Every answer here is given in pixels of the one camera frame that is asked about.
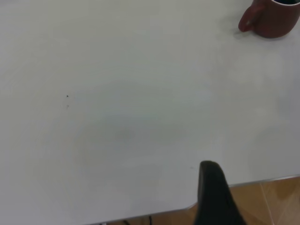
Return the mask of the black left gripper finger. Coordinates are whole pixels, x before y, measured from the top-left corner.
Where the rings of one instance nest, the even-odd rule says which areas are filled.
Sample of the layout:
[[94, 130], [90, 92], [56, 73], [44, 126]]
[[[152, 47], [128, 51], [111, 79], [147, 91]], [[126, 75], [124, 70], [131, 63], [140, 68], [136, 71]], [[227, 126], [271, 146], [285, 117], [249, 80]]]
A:
[[195, 225], [245, 225], [230, 192], [225, 174], [213, 161], [202, 161], [199, 169]]

